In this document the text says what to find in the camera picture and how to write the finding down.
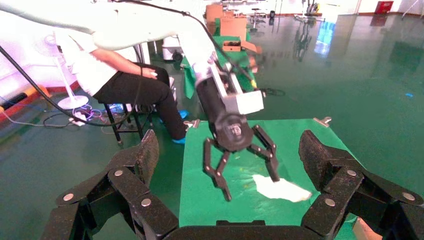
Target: green floor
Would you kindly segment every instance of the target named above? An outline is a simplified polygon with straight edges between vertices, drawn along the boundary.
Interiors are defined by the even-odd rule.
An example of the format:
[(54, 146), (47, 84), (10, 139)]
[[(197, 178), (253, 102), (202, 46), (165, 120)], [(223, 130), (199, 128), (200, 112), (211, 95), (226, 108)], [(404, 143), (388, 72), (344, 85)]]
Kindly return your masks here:
[[(374, 23), (385, 25), (370, 26)], [(264, 52), (257, 57), (258, 85), (280, 91), (268, 94), (265, 109), (249, 118), (330, 116), (331, 128), (368, 170), (424, 195), (423, 20), (340, 16), (332, 38), (328, 24), (317, 22), (309, 29), (300, 24), (292, 17), (276, 18), (274, 25), (259, 24), (252, 35), (251, 41)], [(296, 41), (302, 39), (303, 30), (309, 31), (303, 38), (308, 44)], [(300, 60), (295, 52), (306, 45)], [(182, 73), (173, 64), (154, 64), (164, 66), (181, 82)], [(178, 98), (191, 118), (203, 118), (195, 97), (186, 99), (180, 91)], [(39, 123), (51, 114), (29, 109), (13, 118)], [(54, 123), (65, 121), (57, 118)], [(184, 147), (171, 143), (157, 119), (154, 129), (161, 154), (151, 190), (178, 215)], [(136, 134), (122, 136), (124, 148), (139, 141)], [(97, 174), (121, 149), (113, 135), (94, 126), (45, 129), (2, 123), (0, 144), (2, 240), (39, 238), (55, 198)], [(115, 216), (95, 239), (135, 237)]]

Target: seated person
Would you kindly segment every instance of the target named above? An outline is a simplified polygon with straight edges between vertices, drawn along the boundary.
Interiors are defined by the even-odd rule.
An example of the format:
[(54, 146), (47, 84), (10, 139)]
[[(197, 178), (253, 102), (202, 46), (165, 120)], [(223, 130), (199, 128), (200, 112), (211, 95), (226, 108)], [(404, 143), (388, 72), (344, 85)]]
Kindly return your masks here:
[(98, 48), (86, 33), (57, 29), (55, 36), (66, 63), (71, 65), (71, 72), (85, 92), (103, 103), (156, 105), (172, 140), (185, 143), (187, 125), (177, 110), (165, 69), (129, 61), (124, 56), (134, 54), (132, 48)]

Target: green table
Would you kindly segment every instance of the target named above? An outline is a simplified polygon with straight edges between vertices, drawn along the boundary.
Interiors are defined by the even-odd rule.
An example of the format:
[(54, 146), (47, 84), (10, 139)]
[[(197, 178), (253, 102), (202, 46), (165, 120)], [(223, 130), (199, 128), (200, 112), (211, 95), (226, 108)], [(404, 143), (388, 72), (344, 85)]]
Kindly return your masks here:
[[(237, 36), (214, 36), (213, 39), (215, 39), (215, 41), (220, 46), (223, 45), (224, 41), (240, 41), (240, 37), (237, 37)], [(223, 64), (225, 64), (227, 61), (219, 51), (216, 51), (216, 52), (218, 55), (218, 61), (223, 66)], [(228, 51), (226, 53), (234, 62), (239, 63), (240, 66), (249, 73), (252, 79), (255, 79), (255, 76), (253, 75), (252, 71), (248, 69), (250, 64), (249, 57), (244, 50), (239, 52)], [(186, 57), (184, 57), (184, 59), (182, 60), (181, 66), (183, 67), (183, 70), (184, 70), (184, 83), (185, 83), (184, 93), (189, 99), (191, 99), (195, 92), (195, 81), (196, 81), (195, 73), (193, 69), (190, 67), (189, 61), (187, 60)], [(237, 74), (236, 76), (237, 76), (238, 82), (240, 83), (240, 86), (244, 90), (246, 90), (247, 92), (251, 92), (254, 90), (246, 76), (244, 76), (243, 74)]]
[[(267, 225), (299, 226), (303, 215), (320, 194), (306, 174), (298, 154), (302, 133), (309, 129), (324, 144), (348, 150), (330, 128), (312, 119), (249, 121), (249, 124), (260, 124), (277, 144), (280, 177), (311, 192), (312, 197), (291, 202), (269, 199), (257, 192), (252, 175), (268, 177), (269, 174), (261, 158), (244, 150), (232, 154), (224, 169), (223, 175), (232, 195), (232, 201), (226, 202), (222, 191), (214, 188), (211, 178), (202, 172), (203, 141), (211, 137), (211, 133), (207, 122), (201, 122), (198, 128), (190, 128), (186, 136), (179, 211), (181, 227), (212, 226), (217, 220), (265, 220)], [(219, 151), (212, 151), (214, 168), (220, 156)], [(337, 239), (356, 239), (352, 232), (355, 219), (354, 215), (348, 216)]]

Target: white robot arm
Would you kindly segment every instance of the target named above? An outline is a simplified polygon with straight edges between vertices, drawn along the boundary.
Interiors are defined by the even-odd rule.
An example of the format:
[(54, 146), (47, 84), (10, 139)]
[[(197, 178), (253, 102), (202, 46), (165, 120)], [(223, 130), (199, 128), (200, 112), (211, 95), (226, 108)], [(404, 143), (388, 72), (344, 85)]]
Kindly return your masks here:
[[(199, 0), (148, 1), (154, 5), (127, 1), (132, 3), (0, 0), (0, 10), (40, 24), (90, 34), (98, 47), (108, 50), (120, 50), (178, 35), (181, 48), (194, 70), (196, 92), (213, 135), (213, 139), (208, 138), (204, 143), (203, 171), (230, 201), (231, 195), (221, 172), (230, 153), (248, 149), (265, 160), (272, 180), (279, 181), (276, 145), (258, 125), (250, 128), (245, 116), (263, 109), (262, 92), (244, 93), (231, 71), (231, 64), (220, 66), (215, 52), (215, 47), (219, 46), (214, 45), (203, 23), (197, 21), (202, 19), (203, 22), (201, 14), (197, 14), (196, 20), (193, 16), (175, 12), (195, 13), (192, 6)], [(264, 148), (252, 144), (254, 136), (259, 138)], [(211, 146), (224, 153), (217, 169), (211, 166)]]
[[(185, 1), (149, 2), (171, 9), (188, 7)], [(181, 48), (190, 65), (205, 63), (215, 51), (202, 26), (194, 19), (146, 5), (91, 3), (88, 0), (0, 0), (0, 10), (40, 24), (90, 34), (98, 47), (107, 50), (120, 50), (179, 35)]]

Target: power strip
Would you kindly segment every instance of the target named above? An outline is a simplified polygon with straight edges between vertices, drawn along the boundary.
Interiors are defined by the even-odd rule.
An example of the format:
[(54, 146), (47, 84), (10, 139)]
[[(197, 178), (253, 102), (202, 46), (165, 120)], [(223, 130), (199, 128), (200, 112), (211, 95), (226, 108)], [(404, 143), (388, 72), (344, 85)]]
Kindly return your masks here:
[[(82, 119), (84, 121), (87, 121), (87, 118), (84, 114), (82, 114), (80, 111), (77, 111), (74, 116), (76, 118)], [(78, 127), (81, 127), (83, 125), (85, 125), (85, 123), (83, 123), (82, 121), (75, 121), (72, 117), (69, 118), (69, 122), (71, 122), (72, 124), (77, 125)]]

